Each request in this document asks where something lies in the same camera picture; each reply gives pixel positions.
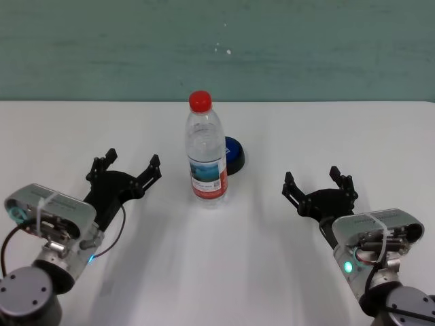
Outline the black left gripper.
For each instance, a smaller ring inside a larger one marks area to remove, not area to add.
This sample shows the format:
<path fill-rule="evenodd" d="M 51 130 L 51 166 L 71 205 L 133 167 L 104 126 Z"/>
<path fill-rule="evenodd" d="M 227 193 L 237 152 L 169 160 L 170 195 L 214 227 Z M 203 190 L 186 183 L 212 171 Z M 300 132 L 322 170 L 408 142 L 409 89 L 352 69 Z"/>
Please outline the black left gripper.
<path fill-rule="evenodd" d="M 152 156 L 148 167 L 138 177 L 119 171 L 106 171 L 117 158 L 116 150 L 110 148 L 104 157 L 94 158 L 90 172 L 86 175 L 90 191 L 84 202 L 95 209 L 97 214 L 94 222 L 102 232 L 125 202 L 142 198 L 162 176 L 157 154 Z"/>

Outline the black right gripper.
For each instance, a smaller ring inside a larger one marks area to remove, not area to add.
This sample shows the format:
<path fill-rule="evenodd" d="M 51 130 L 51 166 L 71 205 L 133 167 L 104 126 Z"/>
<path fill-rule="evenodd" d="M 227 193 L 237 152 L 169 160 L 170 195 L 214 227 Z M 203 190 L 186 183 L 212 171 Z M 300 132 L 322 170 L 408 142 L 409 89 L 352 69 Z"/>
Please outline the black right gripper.
<path fill-rule="evenodd" d="M 310 217 L 318 222 L 319 231 L 329 245 L 337 245 L 332 231 L 333 222 L 339 217 L 353 214 L 358 193 L 355 191 L 351 175 L 342 175 L 337 166 L 332 166 L 329 175 L 338 189 L 321 189 L 304 194 L 296 185 L 290 171 L 285 174 L 282 194 L 294 205 L 302 217 Z"/>

